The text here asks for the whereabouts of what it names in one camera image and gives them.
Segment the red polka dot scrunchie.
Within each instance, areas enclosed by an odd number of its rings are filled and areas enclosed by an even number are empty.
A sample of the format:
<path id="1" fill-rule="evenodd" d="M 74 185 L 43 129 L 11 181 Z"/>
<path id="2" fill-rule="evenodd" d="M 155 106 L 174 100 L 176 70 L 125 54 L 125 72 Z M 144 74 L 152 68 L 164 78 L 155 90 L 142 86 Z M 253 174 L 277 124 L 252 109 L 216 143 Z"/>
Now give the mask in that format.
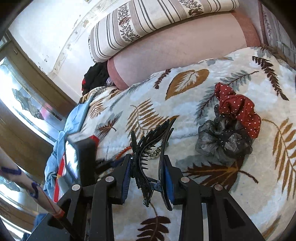
<path id="1" fill-rule="evenodd" d="M 248 136 L 257 138 L 261 127 L 261 118 L 254 110 L 254 103 L 246 96 L 236 94 L 227 84 L 217 83 L 214 95 L 219 101 L 219 114 L 239 121 Z"/>

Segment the red white shallow box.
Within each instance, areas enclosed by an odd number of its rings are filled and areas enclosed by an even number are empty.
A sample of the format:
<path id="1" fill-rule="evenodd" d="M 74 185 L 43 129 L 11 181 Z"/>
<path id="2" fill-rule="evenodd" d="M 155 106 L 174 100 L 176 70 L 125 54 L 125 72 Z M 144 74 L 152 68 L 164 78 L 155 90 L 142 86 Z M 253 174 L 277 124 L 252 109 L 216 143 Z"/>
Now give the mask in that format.
<path id="1" fill-rule="evenodd" d="M 58 177 L 54 190 L 54 202 L 58 202 L 62 196 L 73 186 L 76 184 L 72 183 L 72 180 L 66 176 L 66 162 L 65 162 L 65 153 L 63 154 L 60 167 L 58 169 Z"/>

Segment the striped floral pillow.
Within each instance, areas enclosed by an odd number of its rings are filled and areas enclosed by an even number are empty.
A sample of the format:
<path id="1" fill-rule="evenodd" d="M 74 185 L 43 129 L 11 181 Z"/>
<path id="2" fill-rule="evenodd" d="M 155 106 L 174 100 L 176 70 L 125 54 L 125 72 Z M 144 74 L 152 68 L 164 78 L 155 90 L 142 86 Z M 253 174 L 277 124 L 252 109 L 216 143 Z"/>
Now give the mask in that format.
<path id="1" fill-rule="evenodd" d="M 94 63 L 109 60 L 129 44 L 170 24 L 203 14 L 233 11 L 234 0 L 135 0 L 100 20 L 91 30 L 88 45 Z"/>

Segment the black hair claw clip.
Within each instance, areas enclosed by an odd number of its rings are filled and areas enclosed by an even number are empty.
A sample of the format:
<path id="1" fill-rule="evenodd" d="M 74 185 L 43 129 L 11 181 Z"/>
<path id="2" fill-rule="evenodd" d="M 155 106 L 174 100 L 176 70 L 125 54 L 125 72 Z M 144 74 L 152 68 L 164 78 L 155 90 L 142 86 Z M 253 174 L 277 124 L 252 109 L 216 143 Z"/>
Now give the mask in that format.
<path id="1" fill-rule="evenodd" d="M 151 204 L 153 193 L 159 192 L 167 210 L 171 211 L 167 191 L 167 173 L 165 168 L 165 150 L 173 132 L 175 118 L 158 125 L 140 140 L 134 131 L 130 133 L 132 148 L 131 177 L 135 179 L 138 189 L 142 191 L 145 206 Z"/>

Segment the pink bolster cushion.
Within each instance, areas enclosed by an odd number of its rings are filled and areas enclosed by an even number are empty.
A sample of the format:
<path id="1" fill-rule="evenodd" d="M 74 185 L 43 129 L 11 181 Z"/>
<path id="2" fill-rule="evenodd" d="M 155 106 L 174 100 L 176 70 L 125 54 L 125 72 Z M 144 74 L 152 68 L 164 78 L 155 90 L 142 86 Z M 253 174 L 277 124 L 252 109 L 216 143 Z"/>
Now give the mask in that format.
<path id="1" fill-rule="evenodd" d="M 153 73 L 221 58 L 260 44 L 252 21 L 239 11 L 208 14 L 140 38 L 110 58 L 107 69 L 114 84 L 125 90 Z"/>

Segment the wooden glass door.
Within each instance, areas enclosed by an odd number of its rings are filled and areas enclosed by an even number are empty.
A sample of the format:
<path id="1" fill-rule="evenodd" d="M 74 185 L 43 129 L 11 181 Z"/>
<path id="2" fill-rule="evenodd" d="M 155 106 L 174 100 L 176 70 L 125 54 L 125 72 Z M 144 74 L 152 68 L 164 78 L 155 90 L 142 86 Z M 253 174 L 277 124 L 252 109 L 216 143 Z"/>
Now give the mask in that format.
<path id="1" fill-rule="evenodd" d="M 44 169 L 75 102 L 27 56 L 10 32 L 1 38 L 1 151 L 44 184 Z"/>

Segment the striped side cushion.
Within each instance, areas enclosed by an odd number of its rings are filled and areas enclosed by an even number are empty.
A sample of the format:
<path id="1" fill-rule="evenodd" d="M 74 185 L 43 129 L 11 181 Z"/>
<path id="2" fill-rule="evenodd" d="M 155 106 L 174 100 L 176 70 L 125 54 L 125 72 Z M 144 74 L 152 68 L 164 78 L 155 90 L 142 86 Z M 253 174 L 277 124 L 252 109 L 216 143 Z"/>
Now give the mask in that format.
<path id="1" fill-rule="evenodd" d="M 258 2 L 258 7 L 264 44 L 277 47 L 295 64 L 295 45 L 292 43 L 290 36 L 270 10 L 263 6 L 261 2 Z"/>

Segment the white blue patterned sleeve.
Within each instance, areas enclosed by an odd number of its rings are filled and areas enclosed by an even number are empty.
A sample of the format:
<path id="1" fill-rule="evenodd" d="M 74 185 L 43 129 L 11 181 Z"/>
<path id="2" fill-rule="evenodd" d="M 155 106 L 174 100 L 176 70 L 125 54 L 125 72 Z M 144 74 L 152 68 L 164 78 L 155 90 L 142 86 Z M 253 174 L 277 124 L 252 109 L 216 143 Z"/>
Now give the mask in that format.
<path id="1" fill-rule="evenodd" d="M 65 212 L 51 200 L 43 189 L 36 182 L 31 180 L 2 149 L 1 176 L 25 189 L 37 204 L 56 219 L 61 219 L 64 216 Z"/>

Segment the grey black organza scrunchie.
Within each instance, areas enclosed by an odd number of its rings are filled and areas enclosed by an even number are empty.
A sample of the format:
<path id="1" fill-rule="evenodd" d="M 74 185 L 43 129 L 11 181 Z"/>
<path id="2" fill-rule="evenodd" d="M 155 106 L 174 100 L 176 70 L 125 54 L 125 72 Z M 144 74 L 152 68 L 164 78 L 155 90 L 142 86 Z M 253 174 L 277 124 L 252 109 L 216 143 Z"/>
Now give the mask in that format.
<path id="1" fill-rule="evenodd" d="M 230 166 L 252 153 L 253 140 L 239 121 L 219 114 L 218 108 L 215 105 L 214 120 L 199 126 L 195 150 L 210 163 Z"/>

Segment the black and red clothes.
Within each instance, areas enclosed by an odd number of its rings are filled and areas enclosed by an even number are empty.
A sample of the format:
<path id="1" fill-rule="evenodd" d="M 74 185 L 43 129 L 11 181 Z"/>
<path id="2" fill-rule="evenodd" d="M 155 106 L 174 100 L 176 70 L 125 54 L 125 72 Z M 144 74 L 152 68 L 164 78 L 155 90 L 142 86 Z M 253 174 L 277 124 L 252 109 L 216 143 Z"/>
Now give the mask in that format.
<path id="1" fill-rule="evenodd" d="M 90 67 L 82 80 L 82 95 L 87 94 L 90 90 L 106 85 L 109 73 L 107 70 L 107 61 L 96 63 Z"/>

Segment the light blue cloth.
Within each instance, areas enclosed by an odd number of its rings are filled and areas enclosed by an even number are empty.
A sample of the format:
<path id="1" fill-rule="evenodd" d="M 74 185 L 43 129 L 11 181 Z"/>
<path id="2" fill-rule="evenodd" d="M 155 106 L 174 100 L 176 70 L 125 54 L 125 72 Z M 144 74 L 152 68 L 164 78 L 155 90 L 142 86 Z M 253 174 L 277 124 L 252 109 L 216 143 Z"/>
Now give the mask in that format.
<path id="1" fill-rule="evenodd" d="M 53 146 L 53 151 L 48 158 L 44 170 L 45 184 L 44 192 L 54 200 L 54 190 L 58 177 L 58 169 L 61 164 L 63 154 L 65 153 L 65 143 L 68 135 L 77 133 L 81 130 L 91 100 L 80 103 L 70 112 L 67 117 L 64 129 L 59 132 L 58 139 Z"/>

